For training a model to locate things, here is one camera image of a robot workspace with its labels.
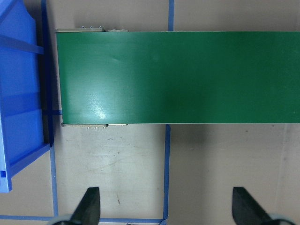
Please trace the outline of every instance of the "gray floor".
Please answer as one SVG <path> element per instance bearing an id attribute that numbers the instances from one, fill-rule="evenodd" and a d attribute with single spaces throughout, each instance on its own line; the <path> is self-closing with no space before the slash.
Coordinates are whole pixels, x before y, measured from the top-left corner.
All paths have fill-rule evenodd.
<path id="1" fill-rule="evenodd" d="M 82 25 L 168 29 L 168 0 L 47 2 L 54 62 L 55 29 Z M 25 3 L 40 27 L 39 0 Z M 175 0 L 175 30 L 299 30 L 299 26 L 300 0 Z M 53 70 L 56 77 L 57 64 Z M 60 109 L 56 87 L 53 108 Z M 54 121 L 60 214 L 71 213 L 87 187 L 100 186 L 101 217 L 162 217 L 164 125 L 89 130 L 61 127 L 59 116 Z M 233 186 L 245 186 L 267 211 L 300 224 L 300 125 L 171 125 L 171 129 L 168 224 L 233 225 Z M 53 215 L 49 153 L 13 178 L 11 193 L 0 194 L 0 215 Z"/>

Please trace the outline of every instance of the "green conveyor belt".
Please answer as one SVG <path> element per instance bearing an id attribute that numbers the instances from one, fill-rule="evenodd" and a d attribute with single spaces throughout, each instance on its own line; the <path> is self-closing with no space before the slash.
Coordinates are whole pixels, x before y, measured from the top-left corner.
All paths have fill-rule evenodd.
<path id="1" fill-rule="evenodd" d="M 60 32 L 65 124 L 298 123 L 299 32 Z"/>

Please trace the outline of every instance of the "blue tape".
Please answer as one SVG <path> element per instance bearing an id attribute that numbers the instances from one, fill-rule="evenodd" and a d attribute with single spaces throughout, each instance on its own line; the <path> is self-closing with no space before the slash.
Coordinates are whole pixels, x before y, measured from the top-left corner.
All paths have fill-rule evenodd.
<path id="1" fill-rule="evenodd" d="M 52 117 L 52 88 L 51 88 L 51 67 L 50 67 L 50 52 L 49 52 L 49 37 L 48 37 L 48 20 L 47 20 L 47 3 L 46 0 L 41 0 L 42 8 L 42 23 L 43 23 L 43 44 L 44 44 L 44 61 L 45 61 L 45 77 L 46 77 L 46 95 L 47 95 L 47 116 L 49 142 L 52 147 L 54 143 L 53 117 Z"/>
<path id="2" fill-rule="evenodd" d="M 42 111 L 43 115 L 47 115 L 48 114 L 48 110 L 43 110 Z M 62 110 L 52 110 L 52 115 L 57 116 L 57 115 L 62 115 Z"/>
<path id="3" fill-rule="evenodd" d="M 165 219 L 165 220 L 161 221 L 161 223 L 159 225 L 167 225 L 167 220 Z"/>
<path id="4" fill-rule="evenodd" d="M 0 219 L 49 221 L 49 220 L 53 219 L 53 217 L 32 217 L 32 216 L 6 216 L 6 215 L 0 215 Z"/>
<path id="5" fill-rule="evenodd" d="M 162 219 L 129 219 L 129 218 L 100 218 L 102 223 L 144 223 L 160 224 Z"/>
<path id="6" fill-rule="evenodd" d="M 23 52 L 43 54 L 44 50 L 42 47 L 37 45 L 29 44 L 25 41 L 20 41 L 11 37 L 0 35 L 0 47 L 16 49 Z"/>
<path id="7" fill-rule="evenodd" d="M 168 31 L 174 31 L 174 0 L 169 0 Z"/>
<path id="8" fill-rule="evenodd" d="M 57 197 L 56 163 L 55 163 L 54 145 L 50 149 L 50 165 L 51 165 L 53 213 L 54 216 L 56 217 L 58 216 L 58 197 Z"/>
<path id="9" fill-rule="evenodd" d="M 168 219 L 169 207 L 169 170 L 170 170 L 171 127 L 165 125 L 165 172 L 164 172 L 164 213 L 163 219 Z"/>
<path id="10" fill-rule="evenodd" d="M 62 115 L 62 110 L 52 110 L 52 115 Z"/>

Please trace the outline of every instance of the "floor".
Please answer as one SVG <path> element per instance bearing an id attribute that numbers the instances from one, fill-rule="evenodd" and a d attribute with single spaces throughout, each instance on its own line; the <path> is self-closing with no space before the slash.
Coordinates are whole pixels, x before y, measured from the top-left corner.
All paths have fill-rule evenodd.
<path id="1" fill-rule="evenodd" d="M 37 20 L 41 45 L 40 1 L 24 2 Z M 100 25 L 129 31 L 300 29 L 300 0 L 48 0 L 47 4 L 55 114 L 61 110 L 55 29 Z M 11 193 L 0 194 L 0 224 L 45 225 L 53 215 L 72 213 L 86 188 L 93 186 L 100 187 L 101 218 L 163 218 L 164 124 L 86 129 L 61 127 L 60 115 L 53 119 L 54 148 L 13 178 Z M 233 225 L 234 186 L 246 187 L 268 212 L 300 224 L 300 125 L 170 126 L 168 224 Z"/>

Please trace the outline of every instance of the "blue crate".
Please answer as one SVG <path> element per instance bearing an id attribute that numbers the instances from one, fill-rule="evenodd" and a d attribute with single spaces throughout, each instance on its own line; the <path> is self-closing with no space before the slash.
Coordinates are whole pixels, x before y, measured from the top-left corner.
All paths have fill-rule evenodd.
<path id="1" fill-rule="evenodd" d="M 44 143 L 35 21 L 22 0 L 0 0 L 0 192 L 50 149 Z"/>

